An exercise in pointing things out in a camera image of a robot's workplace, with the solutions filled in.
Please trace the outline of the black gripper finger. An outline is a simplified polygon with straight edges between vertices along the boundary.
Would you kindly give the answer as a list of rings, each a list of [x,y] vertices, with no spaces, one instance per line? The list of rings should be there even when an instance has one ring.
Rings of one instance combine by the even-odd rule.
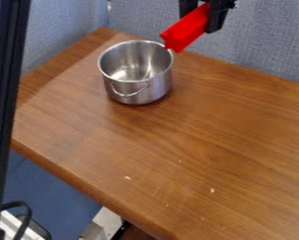
[[[198,0],[179,0],[179,17],[183,18],[198,8]]]
[[[222,29],[228,11],[236,7],[236,0],[208,0],[208,3],[206,32],[211,34]]]

